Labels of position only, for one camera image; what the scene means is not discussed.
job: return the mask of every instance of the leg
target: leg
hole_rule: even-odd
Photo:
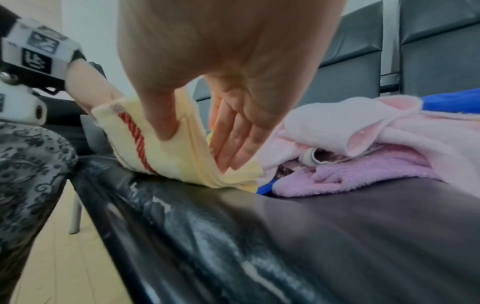
[[[9,302],[76,161],[60,135],[0,122],[0,304]]]
[[[75,193],[73,201],[73,212],[71,215],[71,224],[69,234],[77,234],[80,231],[80,219],[82,218],[82,202],[79,195]]]

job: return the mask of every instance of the metal leg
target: metal leg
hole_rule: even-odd
[[[82,202],[79,195],[75,193],[73,200],[73,212],[71,214],[71,224],[69,234],[76,234],[80,231],[80,218],[82,217]]]

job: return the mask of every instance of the person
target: person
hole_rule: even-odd
[[[19,19],[0,6],[0,37],[7,37]],[[60,84],[87,113],[122,96],[81,54],[73,56],[62,81],[9,66],[4,56],[0,67],[2,80],[15,75],[30,87]],[[73,146],[55,132],[0,121],[0,304],[9,303],[34,240],[58,203],[77,158]]]
[[[120,0],[118,51],[162,140],[177,129],[173,90],[203,75],[221,171],[254,156],[307,89],[345,0]]]

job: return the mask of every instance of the yellow towel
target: yellow towel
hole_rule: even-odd
[[[200,121],[198,107],[184,89],[175,91],[178,130],[168,141],[160,141],[144,118],[137,97],[95,107],[92,114],[106,132],[115,156],[126,168],[159,174],[210,188],[258,189],[254,179],[263,175],[255,159],[239,170],[221,174]]]

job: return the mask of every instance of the blue fabric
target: blue fabric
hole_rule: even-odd
[[[480,114],[480,89],[422,97],[427,111]]]
[[[260,195],[269,194],[272,191],[272,186],[275,184],[276,181],[278,181],[278,178],[274,178],[270,183],[259,187],[256,193]]]

